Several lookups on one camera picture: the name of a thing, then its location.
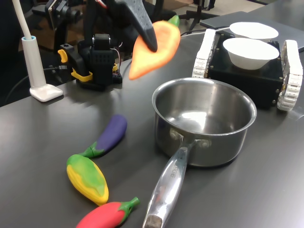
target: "saucepan rim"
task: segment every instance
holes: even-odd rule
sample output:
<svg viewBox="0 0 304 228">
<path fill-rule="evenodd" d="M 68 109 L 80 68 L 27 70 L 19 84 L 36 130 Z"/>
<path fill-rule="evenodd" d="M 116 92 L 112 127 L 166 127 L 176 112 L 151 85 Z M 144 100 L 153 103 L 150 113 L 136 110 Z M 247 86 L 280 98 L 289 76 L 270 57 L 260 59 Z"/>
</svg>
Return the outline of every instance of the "saucepan rim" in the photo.
<svg viewBox="0 0 304 228">
<path fill-rule="evenodd" d="M 233 131 L 233 132 L 229 132 L 229 133 L 221 133 L 221 134 L 208 134 L 208 133 L 199 133 L 199 132 L 194 132 L 194 131 L 188 131 L 188 130 L 185 130 L 185 129 L 182 129 L 180 128 L 179 126 L 171 123 L 170 121 L 168 121 L 165 117 L 163 117 L 160 112 L 158 111 L 157 107 L 156 107 L 156 97 L 158 96 L 158 94 L 163 90 L 165 89 L 168 85 L 171 85 L 175 82 L 178 82 L 178 81 L 198 81 L 198 82 L 201 82 L 201 81 L 204 81 L 206 83 L 217 83 L 217 84 L 221 84 L 223 86 L 227 86 L 227 87 L 230 87 L 232 89 L 234 89 L 236 92 L 239 92 L 244 98 L 245 100 L 248 102 L 248 104 L 250 105 L 251 109 L 252 109 L 252 115 L 251 115 L 251 119 L 250 121 L 242 128 L 236 130 L 236 131 Z M 224 83 L 224 82 L 220 82 L 220 81 L 217 81 L 217 80 L 211 80 L 211 79 L 206 79 L 206 78 L 194 78 L 194 77 L 185 77 L 185 78 L 179 78 L 179 79 L 174 79 L 174 80 L 171 80 L 171 81 L 168 81 L 168 82 L 165 82 L 164 84 L 160 85 L 153 93 L 152 95 L 152 104 L 153 104 L 153 108 L 154 110 L 156 111 L 157 115 L 160 116 L 164 121 L 166 121 L 168 124 L 170 124 L 171 126 L 181 130 L 181 131 L 184 131 L 184 132 L 187 132 L 187 133 L 192 133 L 192 134 L 198 134 L 198 135 L 202 135 L 202 136 L 222 136 L 222 135 L 231 135 L 231 134 L 236 134 L 238 132 L 241 132 L 245 129 L 247 129 L 256 119 L 257 117 L 257 107 L 255 105 L 255 103 L 252 101 L 252 99 L 247 95 L 245 94 L 243 91 L 241 91 L 240 89 L 232 86 L 232 85 L 229 85 L 227 83 Z"/>
</svg>

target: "white lamp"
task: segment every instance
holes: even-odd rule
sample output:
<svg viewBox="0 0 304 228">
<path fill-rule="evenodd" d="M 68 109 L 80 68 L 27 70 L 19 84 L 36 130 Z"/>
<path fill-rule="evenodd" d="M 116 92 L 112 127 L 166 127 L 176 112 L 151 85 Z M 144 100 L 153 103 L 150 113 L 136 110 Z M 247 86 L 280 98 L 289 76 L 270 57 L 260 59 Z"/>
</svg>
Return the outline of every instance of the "white lamp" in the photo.
<svg viewBox="0 0 304 228">
<path fill-rule="evenodd" d="M 29 32 L 19 0 L 13 0 L 13 4 L 24 34 L 21 40 L 28 69 L 30 94 L 42 102 L 61 96 L 63 94 L 61 89 L 46 83 L 36 37 L 31 36 Z"/>
</svg>

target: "stainless steel saucepan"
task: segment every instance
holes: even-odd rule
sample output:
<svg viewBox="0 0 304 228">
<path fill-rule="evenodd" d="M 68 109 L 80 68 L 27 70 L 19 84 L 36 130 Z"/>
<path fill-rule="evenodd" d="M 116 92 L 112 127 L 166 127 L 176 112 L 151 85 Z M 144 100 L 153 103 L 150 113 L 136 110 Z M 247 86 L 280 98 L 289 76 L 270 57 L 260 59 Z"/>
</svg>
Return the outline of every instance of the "stainless steel saucepan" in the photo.
<svg viewBox="0 0 304 228">
<path fill-rule="evenodd" d="M 153 191 L 143 228 L 162 228 L 177 201 L 187 164 L 213 167 L 236 158 L 257 109 L 239 89 L 200 78 L 161 85 L 152 103 L 156 144 L 171 158 Z"/>
</svg>

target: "toy vegetable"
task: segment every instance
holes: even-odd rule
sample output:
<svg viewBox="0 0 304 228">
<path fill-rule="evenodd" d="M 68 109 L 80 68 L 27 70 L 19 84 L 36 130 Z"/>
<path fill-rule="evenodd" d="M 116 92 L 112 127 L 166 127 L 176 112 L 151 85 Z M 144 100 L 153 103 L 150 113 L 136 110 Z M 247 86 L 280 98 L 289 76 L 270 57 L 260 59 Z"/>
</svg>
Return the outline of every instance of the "toy vegetable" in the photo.
<svg viewBox="0 0 304 228">
<path fill-rule="evenodd" d="M 133 59 L 129 73 L 131 80 L 140 78 L 167 64 L 177 51 L 181 40 L 179 28 L 164 20 L 153 23 L 153 27 L 158 49 L 156 52 L 152 52 L 141 36 L 137 38 L 133 48 Z"/>
<path fill-rule="evenodd" d="M 104 204 L 87 214 L 76 228 L 114 228 L 122 224 L 133 207 L 140 202 L 135 197 L 130 202 L 112 202 Z"/>
<path fill-rule="evenodd" d="M 93 158 L 105 155 L 124 136 L 127 130 L 127 120 L 122 115 L 113 115 L 102 135 L 80 155 Z"/>
<path fill-rule="evenodd" d="M 169 19 L 168 22 L 178 27 L 180 25 L 180 17 L 178 15 L 175 15 Z"/>
<path fill-rule="evenodd" d="M 108 201 L 109 190 L 105 177 L 89 158 L 72 155 L 67 160 L 66 172 L 73 186 L 98 206 Z"/>
</svg>

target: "toy eggplant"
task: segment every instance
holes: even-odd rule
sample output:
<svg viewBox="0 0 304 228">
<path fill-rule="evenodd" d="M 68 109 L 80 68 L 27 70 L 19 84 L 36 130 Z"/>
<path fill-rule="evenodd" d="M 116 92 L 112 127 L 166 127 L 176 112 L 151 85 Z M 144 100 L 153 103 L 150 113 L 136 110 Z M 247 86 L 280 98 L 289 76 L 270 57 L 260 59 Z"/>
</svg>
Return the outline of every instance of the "toy eggplant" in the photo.
<svg viewBox="0 0 304 228">
<path fill-rule="evenodd" d="M 87 158 L 105 155 L 122 139 L 126 130 L 126 118 L 122 115 L 114 115 L 98 140 L 80 155 Z"/>
<path fill-rule="evenodd" d="M 111 202 L 88 213 L 76 228 L 114 228 L 122 224 L 133 207 L 140 202 L 135 197 L 130 202 Z"/>
</svg>

